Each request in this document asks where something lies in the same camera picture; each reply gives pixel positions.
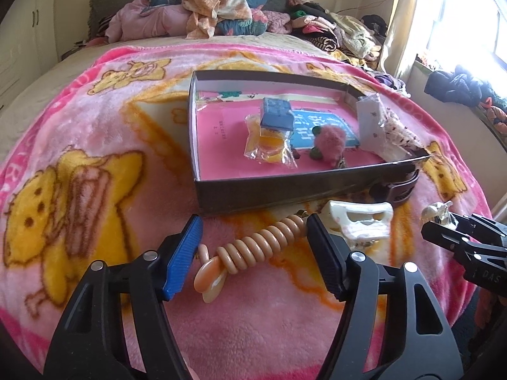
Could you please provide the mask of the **person's left hand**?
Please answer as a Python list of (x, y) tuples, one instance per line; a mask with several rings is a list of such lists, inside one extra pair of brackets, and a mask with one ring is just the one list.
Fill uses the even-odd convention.
[(194, 369), (192, 369), (192, 367), (190, 367), (190, 364), (188, 363), (186, 358), (184, 358), (184, 362), (186, 364), (186, 368), (188, 369), (192, 379), (199, 380), (198, 374), (196, 373), (196, 371)]

